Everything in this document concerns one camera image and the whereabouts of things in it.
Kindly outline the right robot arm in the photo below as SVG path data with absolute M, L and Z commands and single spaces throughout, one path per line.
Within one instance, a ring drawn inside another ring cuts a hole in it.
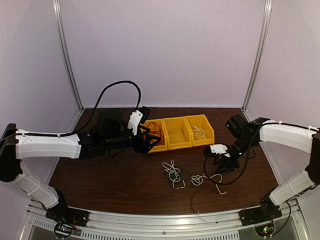
M 232 116 L 225 124 L 235 137 L 231 145 L 212 144 L 208 147 L 209 157 L 214 158 L 216 173 L 232 172 L 240 167 L 239 158 L 249 159 L 249 151 L 259 143 L 278 144 L 309 155 L 304 170 L 271 190 L 261 200 L 256 210 L 259 220 L 268 220 L 276 208 L 286 201 L 314 189 L 320 184 L 320 130 L 312 126 L 300 126 L 265 117 L 247 121 L 240 114 Z

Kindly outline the yellow three-compartment bin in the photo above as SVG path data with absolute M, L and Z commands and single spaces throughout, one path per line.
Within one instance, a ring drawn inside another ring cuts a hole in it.
M 215 143 L 215 132 L 204 114 L 147 120 L 144 127 L 160 137 L 150 153 L 166 152 Z

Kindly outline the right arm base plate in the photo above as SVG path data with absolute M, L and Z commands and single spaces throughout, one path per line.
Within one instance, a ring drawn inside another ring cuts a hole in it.
M 281 216 L 282 211 L 279 209 L 268 212 L 262 210 L 261 207 L 244 208 L 239 212 L 239 218 L 243 227 L 268 222 Z

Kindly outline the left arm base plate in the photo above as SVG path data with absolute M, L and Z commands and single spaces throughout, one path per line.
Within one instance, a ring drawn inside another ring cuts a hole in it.
M 68 208 L 67 211 L 62 213 L 54 213 L 53 211 L 48 210 L 45 217 L 74 227 L 86 227 L 89 219 L 89 212 L 76 208 Z

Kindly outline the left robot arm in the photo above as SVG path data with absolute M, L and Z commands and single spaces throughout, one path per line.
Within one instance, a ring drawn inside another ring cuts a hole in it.
M 142 107 L 132 112 L 128 122 L 124 122 L 116 109 L 101 112 L 89 131 L 76 133 L 28 132 L 10 123 L 0 139 L 0 180 L 17 184 L 41 202 L 48 213 L 61 222 L 67 222 L 72 218 L 72 211 L 64 195 L 32 175 L 21 165 L 22 159 L 63 157 L 89 160 L 112 150 L 127 148 L 146 154 L 161 140 L 143 126 L 149 114 L 149 109 Z

